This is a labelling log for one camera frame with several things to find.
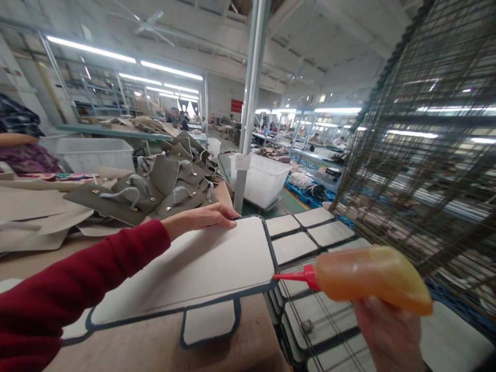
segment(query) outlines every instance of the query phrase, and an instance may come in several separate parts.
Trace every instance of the wooden table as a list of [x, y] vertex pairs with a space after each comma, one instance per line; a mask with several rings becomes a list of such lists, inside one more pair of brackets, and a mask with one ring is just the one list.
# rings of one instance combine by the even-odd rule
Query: wooden table
[[[56, 251], [11, 253], [0, 259], [0, 281], [25, 279], [100, 240], [74, 236]], [[63, 347], [45, 371], [289, 371], [260, 294], [241, 299], [241, 321], [233, 336], [194, 349], [179, 344], [182, 318], [177, 313], [96, 331]]]

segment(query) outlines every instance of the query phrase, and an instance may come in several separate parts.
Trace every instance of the red nozzle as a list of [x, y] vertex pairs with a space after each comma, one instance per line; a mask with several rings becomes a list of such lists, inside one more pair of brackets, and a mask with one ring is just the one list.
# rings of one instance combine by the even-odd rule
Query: red nozzle
[[285, 273], [285, 274], [274, 274], [272, 276], [274, 280], [294, 280], [299, 282], [306, 282], [308, 287], [312, 290], [320, 290], [317, 279], [315, 278], [315, 270], [313, 265], [305, 265], [302, 272], [298, 273]]

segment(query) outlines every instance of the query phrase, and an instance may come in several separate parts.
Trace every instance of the glue bottle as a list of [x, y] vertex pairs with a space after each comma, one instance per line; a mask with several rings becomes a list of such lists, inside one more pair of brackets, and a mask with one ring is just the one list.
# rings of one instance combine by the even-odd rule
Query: glue bottle
[[429, 290], [415, 267], [389, 246], [322, 254], [303, 272], [273, 278], [307, 282], [310, 289], [322, 290], [333, 301], [375, 296], [419, 316], [433, 311]]

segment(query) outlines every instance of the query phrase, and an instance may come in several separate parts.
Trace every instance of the hand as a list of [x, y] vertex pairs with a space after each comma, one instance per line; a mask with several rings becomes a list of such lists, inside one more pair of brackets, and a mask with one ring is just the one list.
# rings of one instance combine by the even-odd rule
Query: hand
[[178, 213], [175, 216], [164, 219], [162, 224], [169, 233], [170, 241], [173, 241], [188, 231], [201, 230], [212, 225], [233, 228], [237, 223], [231, 219], [238, 217], [241, 217], [241, 215], [232, 207], [215, 203], [208, 207]]
[[376, 297], [353, 304], [378, 372], [424, 371], [418, 316]]

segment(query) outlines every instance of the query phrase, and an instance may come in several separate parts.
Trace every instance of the red sign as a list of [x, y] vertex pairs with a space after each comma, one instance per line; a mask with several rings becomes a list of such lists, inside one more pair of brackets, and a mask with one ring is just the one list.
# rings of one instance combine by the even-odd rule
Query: red sign
[[231, 100], [231, 111], [232, 112], [239, 112], [243, 110], [243, 101], [236, 101], [236, 100]]

